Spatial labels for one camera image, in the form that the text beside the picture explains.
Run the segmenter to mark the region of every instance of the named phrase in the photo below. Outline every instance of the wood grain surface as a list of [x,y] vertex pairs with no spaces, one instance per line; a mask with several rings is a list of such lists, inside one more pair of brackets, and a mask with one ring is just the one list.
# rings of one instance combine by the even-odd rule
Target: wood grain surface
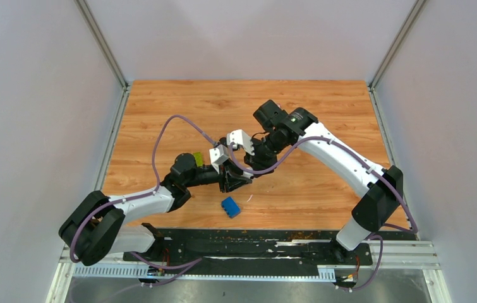
[[[272,99],[287,112],[304,107],[349,146],[389,166],[364,81],[135,81],[126,106],[103,192],[126,194],[155,186],[151,152],[162,125],[173,114],[190,118],[214,140],[235,129],[262,131],[253,112]],[[190,125],[169,123],[156,154],[163,178],[180,153],[202,152],[210,144]],[[155,227],[237,229],[340,229],[359,201],[352,189],[317,159],[295,150],[270,175],[232,193],[217,184],[191,187],[192,198],[171,213],[133,224]],[[241,214],[230,219],[220,203],[232,196]],[[390,223],[407,227],[399,208]]]

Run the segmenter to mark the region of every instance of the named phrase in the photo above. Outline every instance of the gray wall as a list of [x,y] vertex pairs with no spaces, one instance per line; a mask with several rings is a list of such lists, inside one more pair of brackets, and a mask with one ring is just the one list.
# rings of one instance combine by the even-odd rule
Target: gray wall
[[477,2],[430,0],[378,92],[421,236],[477,302]]
[[414,0],[88,2],[130,80],[371,80]]
[[43,302],[120,89],[73,1],[0,1],[0,302]]

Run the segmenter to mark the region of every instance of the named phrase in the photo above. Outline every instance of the green object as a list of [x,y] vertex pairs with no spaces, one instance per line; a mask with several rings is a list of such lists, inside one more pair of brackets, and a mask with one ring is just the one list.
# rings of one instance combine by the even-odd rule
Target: green object
[[197,164],[197,167],[203,166],[203,154],[200,151],[193,153],[193,157],[195,158],[195,164]]

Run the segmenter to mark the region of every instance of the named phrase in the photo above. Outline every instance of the purple cable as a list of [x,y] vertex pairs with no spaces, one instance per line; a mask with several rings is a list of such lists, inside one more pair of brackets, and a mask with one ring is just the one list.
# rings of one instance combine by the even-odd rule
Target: purple cable
[[192,262],[189,262],[189,263],[185,263],[185,264],[181,264],[181,265],[177,265],[177,266],[163,266],[163,265],[158,265],[158,264],[154,264],[154,263],[151,263],[149,261],[147,261],[146,259],[143,259],[139,254],[131,251],[130,252],[134,257],[136,257],[136,259],[140,260],[141,262],[151,266],[151,267],[154,267],[154,268],[159,268],[159,269],[162,269],[162,270],[180,270],[181,268],[185,268],[185,267],[188,267],[188,266],[193,266],[197,263],[199,263],[199,261],[201,261],[201,258],[199,259],[196,259]]
[[[344,146],[343,144],[341,144],[341,143],[339,143],[335,140],[330,140],[328,138],[319,137],[319,136],[312,136],[312,137],[307,137],[307,138],[303,138],[303,139],[299,140],[293,146],[291,146],[290,149],[288,149],[288,151],[275,164],[273,164],[271,167],[269,167],[267,169],[262,169],[262,170],[251,170],[251,169],[248,169],[248,168],[244,167],[241,163],[239,163],[238,160],[236,160],[236,157],[234,156],[234,152],[232,150],[232,146],[234,145],[234,142],[231,142],[231,144],[228,146],[227,149],[229,150],[229,154],[231,155],[231,158],[232,158],[233,162],[236,164],[236,166],[238,166],[239,169],[241,169],[245,172],[248,172],[250,174],[262,175],[262,174],[266,174],[267,172],[271,172],[272,170],[277,168],[290,155],[290,153],[292,151],[294,151],[300,144],[302,144],[304,142],[307,142],[307,141],[310,141],[310,140],[324,141],[324,142],[327,142],[328,144],[335,145],[336,147],[338,147],[338,148],[344,150],[346,153],[348,153],[348,155],[352,156],[365,169],[370,168],[370,166],[365,161],[363,161],[363,159],[361,159],[359,156],[357,156],[357,154],[355,154],[355,152],[350,150],[348,147]],[[409,208],[408,208],[407,204],[405,203],[404,199],[402,198],[402,196],[400,196],[398,191],[396,191],[396,189],[391,185],[391,183],[389,183],[387,180],[385,180],[385,178],[383,178],[383,176],[381,176],[380,174],[378,174],[374,170],[372,170],[371,172],[376,178],[378,178],[382,183],[384,183],[387,186],[387,188],[389,188],[389,190],[394,194],[394,196],[396,197],[396,200],[398,200],[398,203],[400,203],[400,205],[402,206],[402,209],[404,209],[404,212],[408,216],[409,222],[411,223],[411,226],[412,226],[413,230],[404,229],[403,227],[392,225],[392,224],[389,224],[389,223],[386,223],[384,226],[393,227],[393,228],[396,228],[398,230],[402,230],[402,231],[405,231],[405,232],[410,232],[412,234],[416,234],[418,232],[417,224],[415,223],[415,220],[414,220],[413,216],[409,212]]]
[[135,200],[135,199],[145,198],[145,197],[153,195],[156,191],[158,191],[158,189],[160,188],[160,176],[158,175],[158,171],[156,169],[156,164],[155,164],[156,149],[158,147],[158,144],[160,143],[160,139],[162,138],[162,135],[164,134],[164,131],[166,130],[167,125],[174,118],[180,118],[180,119],[186,121],[191,126],[193,126],[193,128],[195,128],[199,133],[201,133],[201,135],[203,137],[205,137],[205,139],[207,139],[207,141],[210,142],[210,144],[212,144],[212,146],[214,146],[216,144],[216,142],[214,140],[212,140],[202,129],[200,129],[197,125],[195,125],[191,120],[189,120],[185,116],[173,115],[173,116],[169,117],[168,120],[166,121],[166,123],[164,123],[164,125],[162,126],[162,130],[160,131],[160,134],[158,135],[158,138],[156,139],[155,146],[153,147],[153,154],[152,154],[151,161],[152,161],[153,171],[154,171],[155,176],[156,176],[156,186],[154,187],[154,190],[149,191],[148,193],[139,194],[137,196],[132,196],[132,197],[125,198],[125,199],[117,199],[117,200],[114,200],[114,201],[104,203],[103,205],[97,207],[94,211],[92,211],[84,219],[84,221],[82,221],[82,223],[80,224],[80,226],[76,230],[75,236],[73,237],[73,240],[71,241],[71,245],[69,246],[71,248],[70,252],[69,252],[69,257],[71,258],[71,261],[73,263],[80,262],[80,259],[75,258],[75,245],[78,242],[78,238],[79,238],[80,234],[82,233],[82,230],[87,225],[87,223],[93,218],[93,216],[95,214],[97,214],[98,212],[100,212],[101,210],[103,210],[104,208],[107,208],[109,206],[121,203],[123,201],[127,202],[127,201],[132,201],[132,200]]
[[368,280],[364,284],[362,284],[358,287],[353,287],[353,288],[341,287],[341,289],[346,290],[346,291],[350,291],[350,289],[352,291],[361,290],[361,289],[367,287],[372,282],[372,280],[374,280],[376,275],[378,274],[378,270],[380,269],[380,263],[382,262],[382,256],[383,256],[383,238],[382,238],[381,235],[369,235],[367,240],[379,240],[380,241],[380,253],[378,254],[378,262],[376,263],[376,267],[374,268],[374,271],[372,272],[372,275],[370,275],[370,278],[368,278]]

